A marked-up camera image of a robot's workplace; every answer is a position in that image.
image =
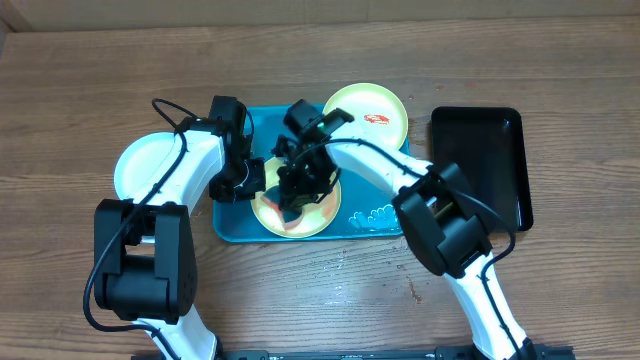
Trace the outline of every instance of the blue placemat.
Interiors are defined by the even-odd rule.
[[[279,134],[294,137],[282,120],[291,105],[255,106],[248,110],[255,123],[253,156],[273,157],[271,149]],[[322,111],[324,105],[314,105]],[[249,131],[247,119],[246,131]],[[409,141],[400,148],[409,154]],[[357,239],[402,234],[391,199],[381,190],[371,185],[351,171],[343,170],[340,175],[342,202],[335,219],[320,233],[304,239],[288,239],[265,229],[253,214],[251,203],[242,201],[235,204],[213,203],[213,228],[224,240],[231,243],[318,241],[333,239]]]

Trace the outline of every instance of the white drawing on blue tray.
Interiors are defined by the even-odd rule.
[[[369,216],[362,212],[356,212],[349,218],[349,224],[357,229],[369,229],[371,231],[397,229],[399,227],[396,211],[391,204],[371,210],[371,215]]]

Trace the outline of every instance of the wooden tabletop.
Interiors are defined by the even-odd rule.
[[[93,330],[81,311],[93,213],[115,197],[118,156],[169,130],[153,97],[206,114],[216,94],[322,102],[365,81],[404,100],[419,157],[429,157],[437,106],[520,111],[535,224],[497,265],[511,309],[536,343],[637,358],[638,17],[10,34],[0,58],[0,357],[155,349],[141,333]],[[226,349],[471,343],[448,285],[403,238],[231,246],[214,233],[206,196],[191,226],[196,306]]]

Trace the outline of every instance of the blue tray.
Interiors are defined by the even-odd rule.
[[[322,111],[324,105],[314,105]],[[255,123],[256,136],[253,138],[253,156],[273,157],[271,149],[279,134],[294,137],[282,120],[290,105],[255,106],[248,108]],[[249,120],[245,133],[250,130]],[[409,141],[400,148],[409,154]],[[230,243],[318,241],[333,239],[358,239],[402,234],[391,199],[360,175],[343,170],[340,175],[342,201],[335,219],[324,230],[304,239],[283,238],[265,229],[253,214],[251,203],[242,201],[234,204],[213,203],[213,228],[225,241]]]

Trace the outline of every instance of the red logo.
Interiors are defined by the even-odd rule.
[[[364,120],[372,124],[389,125],[389,118],[384,115],[367,114],[364,116]]]

